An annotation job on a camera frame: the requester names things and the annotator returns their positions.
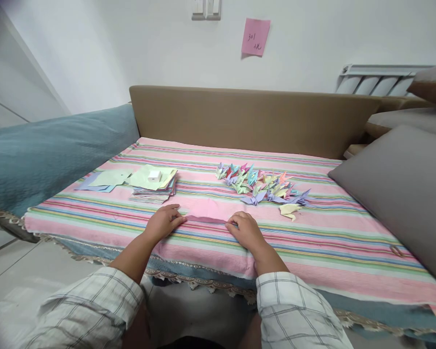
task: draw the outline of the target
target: shirt cuff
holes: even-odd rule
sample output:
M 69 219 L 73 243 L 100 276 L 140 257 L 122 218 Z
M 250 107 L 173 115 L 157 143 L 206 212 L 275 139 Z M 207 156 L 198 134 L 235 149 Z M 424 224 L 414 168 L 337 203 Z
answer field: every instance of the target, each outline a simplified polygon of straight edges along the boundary
M 332 311 L 329 303 L 302 279 L 285 271 L 260 275 L 257 278 L 258 311 L 277 305 L 294 305 L 326 313 Z
M 103 267 L 85 279 L 54 294 L 51 299 L 75 298 L 94 303 L 121 318 L 129 328 L 143 300 L 143 292 L 122 271 Z

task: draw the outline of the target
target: sofa backrest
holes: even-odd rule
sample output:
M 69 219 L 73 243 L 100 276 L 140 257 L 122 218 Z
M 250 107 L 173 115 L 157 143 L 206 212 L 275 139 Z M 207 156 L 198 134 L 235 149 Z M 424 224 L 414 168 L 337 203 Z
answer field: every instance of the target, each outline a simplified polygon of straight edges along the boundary
M 381 98 L 302 92 L 132 86 L 142 137 L 342 159 Z

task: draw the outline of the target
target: striped blanket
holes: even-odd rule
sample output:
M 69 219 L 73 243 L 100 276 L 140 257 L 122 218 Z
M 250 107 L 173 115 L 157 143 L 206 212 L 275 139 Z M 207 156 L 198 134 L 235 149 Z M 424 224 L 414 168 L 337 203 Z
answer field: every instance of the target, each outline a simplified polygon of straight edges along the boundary
M 297 212 L 292 222 L 280 215 L 273 202 L 246 205 L 240 201 L 242 195 L 216 179 L 220 162 L 286 171 L 298 191 L 311 189 L 312 207 Z M 289 270 L 313 287 L 360 301 L 426 304 L 436 315 L 436 280 L 327 176 L 340 161 L 140 138 L 95 171 L 137 170 L 143 164 L 178 168 L 176 195 L 165 205 L 180 204 L 183 214 L 207 199 L 215 200 L 229 216 L 236 211 L 250 213 Z M 27 230 L 119 251 L 144 230 L 159 207 L 130 201 L 133 188 L 127 185 L 111 193 L 74 190 L 80 182 L 30 208 L 25 215 Z M 186 222 L 158 244 L 153 254 L 159 261 L 200 266 L 236 280 L 256 278 L 252 255 L 222 224 Z

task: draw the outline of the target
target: blue cushion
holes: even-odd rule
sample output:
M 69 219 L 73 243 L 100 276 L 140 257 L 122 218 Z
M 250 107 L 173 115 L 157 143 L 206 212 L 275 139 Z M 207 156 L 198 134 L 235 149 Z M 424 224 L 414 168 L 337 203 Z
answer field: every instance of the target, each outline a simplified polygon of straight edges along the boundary
M 0 209 L 23 216 L 138 138 L 130 104 L 0 128 Z

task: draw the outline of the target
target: gray cushion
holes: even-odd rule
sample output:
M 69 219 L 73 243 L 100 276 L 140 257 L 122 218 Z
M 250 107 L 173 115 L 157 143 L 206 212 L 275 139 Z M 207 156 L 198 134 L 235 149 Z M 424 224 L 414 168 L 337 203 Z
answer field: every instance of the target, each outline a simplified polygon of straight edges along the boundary
M 328 175 L 436 277 L 436 135 L 399 126 Z
M 436 108 L 414 108 L 374 114 L 368 119 L 365 131 L 379 138 L 398 125 L 410 125 L 436 134 Z
M 429 102 L 436 103 L 436 66 L 418 72 L 407 91 Z

